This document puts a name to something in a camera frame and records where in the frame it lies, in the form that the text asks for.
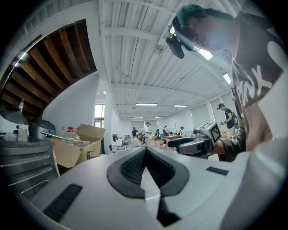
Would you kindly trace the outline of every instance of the fluorescent light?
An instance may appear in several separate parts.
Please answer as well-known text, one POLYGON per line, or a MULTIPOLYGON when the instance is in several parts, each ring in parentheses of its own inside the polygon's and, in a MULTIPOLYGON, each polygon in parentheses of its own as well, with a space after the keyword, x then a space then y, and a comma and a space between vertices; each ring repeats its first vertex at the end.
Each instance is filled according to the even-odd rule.
POLYGON ((174 105, 174 107, 187 107, 187 106, 184 106, 184 105, 174 105))
POLYGON ((23 60, 23 59, 25 59, 25 58, 26 58, 26 56, 27 56, 27 53, 26 53, 26 52, 24 52, 24 54, 22 54, 22 56, 20 57, 20 59, 21 59, 21 60, 23 60))
POLYGON ((136 103, 137 106, 157 106, 156 103, 136 103))
POLYGON ((223 75, 223 77, 225 78, 225 80, 227 81, 228 84, 231 83, 231 79, 230 79, 230 77, 229 77, 229 75, 228 75, 227 73, 225 73, 225 74, 223 75))
POLYGON ((201 53, 202 56, 205 57, 207 60, 210 60, 213 57, 212 53, 204 49, 200 49, 199 53, 201 53))
POLYGON ((171 29, 170 29, 170 31, 169 31, 171 34, 175 34, 175 29, 174 29, 174 27, 172 26, 171 27, 171 29))

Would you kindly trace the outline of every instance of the wooden staircase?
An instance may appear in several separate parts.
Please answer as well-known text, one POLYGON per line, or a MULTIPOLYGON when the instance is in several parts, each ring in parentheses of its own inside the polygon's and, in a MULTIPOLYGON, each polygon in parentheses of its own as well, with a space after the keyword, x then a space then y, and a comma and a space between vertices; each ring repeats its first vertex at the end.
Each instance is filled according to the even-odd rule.
POLYGON ((86 21, 77 21, 46 37, 39 36, 15 57, 0 81, 0 107, 38 118, 62 91, 96 72, 86 21))

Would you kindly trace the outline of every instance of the ceiling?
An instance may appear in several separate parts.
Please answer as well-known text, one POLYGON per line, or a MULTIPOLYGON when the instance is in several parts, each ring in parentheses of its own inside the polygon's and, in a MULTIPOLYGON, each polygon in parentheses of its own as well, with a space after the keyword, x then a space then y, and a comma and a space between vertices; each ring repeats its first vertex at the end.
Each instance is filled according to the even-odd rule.
POLYGON ((174 105, 197 105, 217 94, 229 91, 223 78, 231 75, 231 57, 226 51, 212 52, 207 61, 201 54, 184 49, 185 57, 172 54, 165 39, 173 15, 189 3, 220 9, 237 15, 242 0, 105 0, 103 4, 105 34, 104 63, 112 87, 117 112, 130 117, 170 116, 185 108, 174 105), (155 44, 164 46, 154 54, 155 44), (157 103, 139 107, 137 102, 157 103))
POLYGON ((17 111, 23 98, 23 115, 37 118, 63 90, 95 71, 86 22, 81 20, 39 36, 14 58, 1 79, 0 106, 17 111))

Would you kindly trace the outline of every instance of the hair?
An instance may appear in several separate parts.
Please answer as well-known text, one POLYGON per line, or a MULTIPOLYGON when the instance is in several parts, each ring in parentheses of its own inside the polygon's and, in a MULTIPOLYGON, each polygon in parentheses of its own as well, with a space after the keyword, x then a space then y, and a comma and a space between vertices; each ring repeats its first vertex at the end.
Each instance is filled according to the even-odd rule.
POLYGON ((162 139, 161 141, 163 141, 163 142, 164 142, 164 145, 165 145, 165 144, 167 144, 167 141, 166 141, 166 139, 162 139))
POLYGON ((137 136, 136 136, 136 138, 138 138, 139 135, 142 136, 139 140, 142 140, 142 138, 143 138, 143 134, 142 134, 142 133, 138 133, 137 136))
POLYGON ((221 12, 212 8, 203 8, 199 5, 183 6, 177 13, 177 18, 180 25, 187 25, 188 19, 195 18, 200 21, 201 18, 213 16, 224 20, 233 20, 234 17, 228 13, 221 12))

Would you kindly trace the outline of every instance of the window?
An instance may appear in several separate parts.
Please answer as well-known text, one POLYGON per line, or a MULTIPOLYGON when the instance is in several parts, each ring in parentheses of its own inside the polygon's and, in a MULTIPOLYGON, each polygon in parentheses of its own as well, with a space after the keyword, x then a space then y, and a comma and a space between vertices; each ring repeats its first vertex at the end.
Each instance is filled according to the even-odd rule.
POLYGON ((95 105, 95 127, 104 128, 104 112, 105 105, 95 105))

